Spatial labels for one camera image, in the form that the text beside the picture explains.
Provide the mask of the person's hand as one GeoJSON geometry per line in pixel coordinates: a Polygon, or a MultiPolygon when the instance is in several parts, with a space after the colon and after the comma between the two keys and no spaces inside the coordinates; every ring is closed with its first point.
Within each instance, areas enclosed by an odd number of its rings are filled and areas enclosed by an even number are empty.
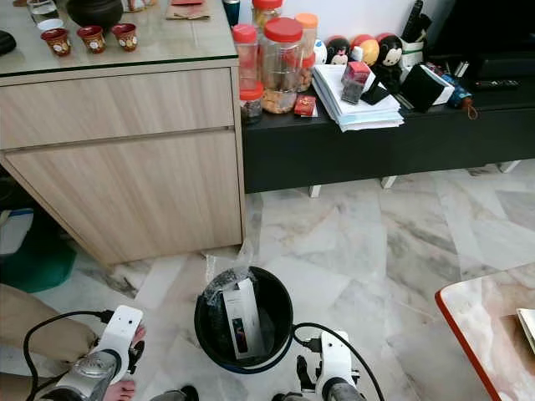
{"type": "Polygon", "coordinates": [[[144,325],[138,325],[136,332],[134,333],[133,339],[131,339],[130,345],[130,362],[129,362],[129,374],[134,374],[136,372],[136,367],[141,360],[142,355],[145,351],[145,335],[147,331],[144,325]]]}

